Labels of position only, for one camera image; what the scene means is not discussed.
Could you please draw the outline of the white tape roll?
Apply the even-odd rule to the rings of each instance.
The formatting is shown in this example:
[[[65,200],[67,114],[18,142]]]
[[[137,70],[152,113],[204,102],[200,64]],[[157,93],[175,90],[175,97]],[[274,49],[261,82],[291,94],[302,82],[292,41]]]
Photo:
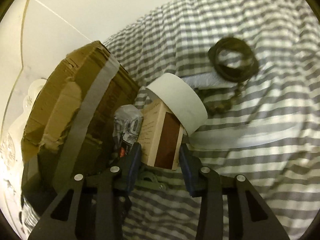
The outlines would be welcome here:
[[[208,114],[194,90],[178,76],[165,73],[146,86],[151,100],[160,99],[178,118],[187,135],[204,125]]]

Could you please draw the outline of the white padded headboard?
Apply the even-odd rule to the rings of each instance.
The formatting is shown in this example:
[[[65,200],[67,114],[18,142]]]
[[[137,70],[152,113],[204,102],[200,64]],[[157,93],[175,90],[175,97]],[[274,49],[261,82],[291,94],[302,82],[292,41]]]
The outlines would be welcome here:
[[[23,98],[20,114],[1,138],[1,211],[9,228],[18,235],[18,239],[27,239],[20,222],[21,180],[23,161],[21,139],[25,124],[31,113],[32,106],[46,83],[45,79],[38,79],[31,83],[28,94]]]

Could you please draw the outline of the grey checked bed sheet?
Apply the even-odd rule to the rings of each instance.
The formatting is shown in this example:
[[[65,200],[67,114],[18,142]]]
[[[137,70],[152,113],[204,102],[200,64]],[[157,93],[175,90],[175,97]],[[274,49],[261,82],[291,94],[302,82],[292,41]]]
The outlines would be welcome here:
[[[197,130],[191,152],[221,175],[246,176],[299,239],[319,211],[319,22],[305,0],[174,0],[105,46],[140,85],[141,109],[162,74],[210,71],[208,50],[224,37],[244,40],[259,72]]]

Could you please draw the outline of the beige brown small box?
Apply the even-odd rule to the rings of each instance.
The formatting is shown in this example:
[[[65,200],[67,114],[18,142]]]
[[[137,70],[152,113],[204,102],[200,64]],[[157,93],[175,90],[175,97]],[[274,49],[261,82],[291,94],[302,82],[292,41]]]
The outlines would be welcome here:
[[[183,126],[160,99],[145,107],[142,113],[144,120],[138,137],[141,162],[150,167],[176,170]]]

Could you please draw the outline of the white ointment tube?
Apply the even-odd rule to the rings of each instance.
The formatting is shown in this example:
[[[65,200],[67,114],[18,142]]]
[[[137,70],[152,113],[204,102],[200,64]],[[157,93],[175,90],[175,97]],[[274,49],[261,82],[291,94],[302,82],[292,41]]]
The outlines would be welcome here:
[[[199,90],[232,88],[236,85],[236,83],[224,80],[216,72],[189,75],[181,77],[181,79],[192,89]]]

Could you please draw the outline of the silver foil packet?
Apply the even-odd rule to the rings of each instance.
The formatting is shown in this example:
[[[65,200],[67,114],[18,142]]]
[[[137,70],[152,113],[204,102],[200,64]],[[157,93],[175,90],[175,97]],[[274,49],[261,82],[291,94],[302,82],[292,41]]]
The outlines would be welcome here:
[[[144,116],[134,105],[120,106],[114,113],[114,139],[119,157],[127,155],[137,142]]]

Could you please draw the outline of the brown cardboard box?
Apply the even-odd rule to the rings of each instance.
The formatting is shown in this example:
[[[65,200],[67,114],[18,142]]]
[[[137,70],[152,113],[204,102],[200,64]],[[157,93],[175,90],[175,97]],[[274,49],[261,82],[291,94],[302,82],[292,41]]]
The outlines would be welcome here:
[[[21,140],[22,196],[44,213],[76,174],[105,169],[115,147],[114,114],[139,86],[99,41],[69,53],[37,96]]]

